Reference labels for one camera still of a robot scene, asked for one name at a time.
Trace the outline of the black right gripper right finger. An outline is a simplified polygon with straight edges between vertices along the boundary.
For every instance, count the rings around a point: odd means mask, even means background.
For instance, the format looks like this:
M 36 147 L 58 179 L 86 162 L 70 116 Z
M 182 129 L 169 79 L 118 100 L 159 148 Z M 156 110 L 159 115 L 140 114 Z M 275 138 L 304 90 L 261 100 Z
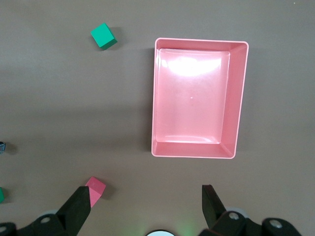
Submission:
M 208 228 L 201 236 L 299 236 L 298 230 L 280 218 L 266 218 L 259 225 L 243 214 L 228 211 L 212 185 L 202 186 L 202 211 Z

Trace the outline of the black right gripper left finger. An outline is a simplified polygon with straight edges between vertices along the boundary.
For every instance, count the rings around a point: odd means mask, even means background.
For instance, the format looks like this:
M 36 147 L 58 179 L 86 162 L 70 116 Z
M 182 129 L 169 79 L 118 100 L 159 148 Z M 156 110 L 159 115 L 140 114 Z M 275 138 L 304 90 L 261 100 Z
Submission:
M 12 222 L 0 224 L 2 236 L 76 236 L 91 211 L 90 192 L 80 186 L 55 214 L 46 214 L 17 229 Z

